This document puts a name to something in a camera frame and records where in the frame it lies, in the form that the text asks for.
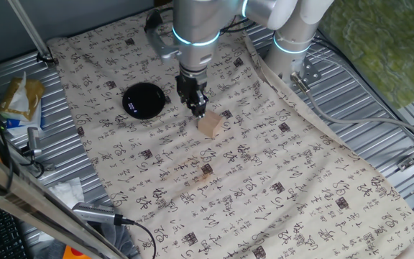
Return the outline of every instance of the blue light ring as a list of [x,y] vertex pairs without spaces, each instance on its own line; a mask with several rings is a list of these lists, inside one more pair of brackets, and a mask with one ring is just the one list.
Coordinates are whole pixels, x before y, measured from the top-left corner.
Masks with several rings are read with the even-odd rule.
[[308,46],[305,50],[300,50],[300,51],[290,51],[290,50],[286,50],[285,48],[283,48],[283,47],[280,47],[279,46],[279,44],[277,43],[277,41],[276,41],[276,36],[274,36],[273,37],[273,39],[274,39],[274,43],[276,44],[276,46],[281,50],[281,51],[283,51],[283,52],[285,52],[285,53],[289,53],[289,54],[301,54],[301,53],[305,53],[306,51],[308,51],[309,50],[309,47],[310,46]]
[[244,3],[242,4],[242,16],[245,16],[245,10],[247,9],[247,3],[249,2],[249,0],[244,0]]
[[182,37],[180,37],[180,35],[178,35],[177,32],[175,32],[175,28],[174,27],[172,27],[172,31],[173,31],[173,34],[177,37],[177,39],[179,41],[181,41],[181,42],[183,42],[183,43],[185,43],[187,45],[193,45],[195,47],[202,47],[202,46],[210,45],[210,44],[214,43],[220,37],[220,32],[218,32],[218,34],[212,40],[209,40],[207,42],[192,43],[192,42],[189,42],[189,41],[183,39]]

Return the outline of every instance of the gray cable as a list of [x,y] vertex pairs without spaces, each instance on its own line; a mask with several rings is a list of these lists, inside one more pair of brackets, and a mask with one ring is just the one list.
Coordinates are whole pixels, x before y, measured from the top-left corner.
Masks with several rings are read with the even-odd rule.
[[335,119],[330,117],[328,114],[322,111],[322,109],[317,105],[316,100],[314,100],[312,93],[309,91],[306,93],[309,98],[309,101],[314,105],[316,111],[325,119],[335,122],[335,123],[342,123],[342,124],[356,124],[356,123],[367,123],[367,122],[387,122],[391,124],[396,124],[402,127],[406,127],[409,130],[414,131],[414,126],[401,122],[400,120],[396,119],[388,119],[388,118],[364,118],[364,119]]

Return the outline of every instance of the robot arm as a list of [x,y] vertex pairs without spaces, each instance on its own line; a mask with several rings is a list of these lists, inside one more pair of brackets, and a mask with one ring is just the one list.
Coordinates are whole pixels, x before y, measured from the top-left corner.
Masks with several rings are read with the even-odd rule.
[[177,92],[196,117],[203,117],[207,97],[207,67],[213,59],[220,29],[235,15],[248,17],[270,29],[284,25],[298,0],[174,0],[174,45],[167,46],[157,35],[162,24],[158,12],[148,19],[145,32],[151,46],[162,58],[176,56],[180,62]]
[[289,20],[275,31],[264,61],[287,84],[291,74],[303,77],[303,61],[317,27],[334,0],[300,0]]

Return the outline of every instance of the wooden block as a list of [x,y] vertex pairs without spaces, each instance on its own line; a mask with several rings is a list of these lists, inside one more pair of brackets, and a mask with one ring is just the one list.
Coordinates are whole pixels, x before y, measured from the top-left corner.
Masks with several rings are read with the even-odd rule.
[[207,137],[215,137],[221,129],[223,118],[215,112],[206,110],[204,118],[199,120],[198,130]]

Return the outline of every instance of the yellow package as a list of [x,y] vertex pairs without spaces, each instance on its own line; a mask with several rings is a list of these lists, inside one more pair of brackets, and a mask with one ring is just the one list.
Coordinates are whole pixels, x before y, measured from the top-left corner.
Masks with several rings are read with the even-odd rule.
[[13,78],[0,104],[0,114],[7,119],[31,121],[41,103],[45,87],[39,80]]

